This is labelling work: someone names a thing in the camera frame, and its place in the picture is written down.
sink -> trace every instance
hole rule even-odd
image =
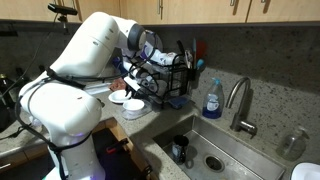
[[[189,139],[186,162],[179,166],[190,179],[281,179],[285,169],[198,116],[191,116],[153,140],[172,158],[172,139]]]

dark mug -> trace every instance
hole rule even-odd
[[[173,137],[172,154],[173,161],[182,164],[186,161],[189,139],[183,135]]]

plate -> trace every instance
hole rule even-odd
[[[118,90],[109,95],[109,100],[113,103],[124,103],[125,101],[129,100],[131,98],[131,91],[126,96],[125,90]]]
[[[318,180],[320,179],[320,165],[300,163],[292,172],[291,180]]]

stainless steel faucet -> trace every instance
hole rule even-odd
[[[253,136],[255,136],[257,134],[257,130],[258,129],[254,124],[246,121],[245,118],[244,118],[245,117],[246,97],[248,97],[249,90],[250,90],[250,85],[251,85],[251,81],[250,81],[250,79],[248,77],[241,78],[234,85],[234,87],[232,88],[232,91],[229,94],[229,97],[228,97],[228,100],[227,100],[227,103],[226,103],[226,107],[227,108],[231,108],[233,100],[236,97],[236,94],[237,94],[238,90],[240,89],[240,87],[244,83],[245,83],[245,89],[243,91],[243,95],[242,95],[242,99],[241,99],[241,102],[240,102],[239,110],[238,110],[238,112],[236,112],[234,114],[233,121],[232,121],[232,124],[231,124],[230,128],[232,130],[234,130],[234,131],[240,131],[241,129],[244,129],[248,133],[250,133],[252,135],[252,137],[253,137]]]

clear plastic bottle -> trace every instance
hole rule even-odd
[[[285,135],[276,149],[277,154],[288,161],[297,160],[306,150],[305,139],[309,139],[309,136],[305,131],[305,128],[298,126]]]
[[[210,119],[218,119],[224,107],[224,94],[220,79],[212,78],[212,80],[213,84],[204,97],[202,115]]]

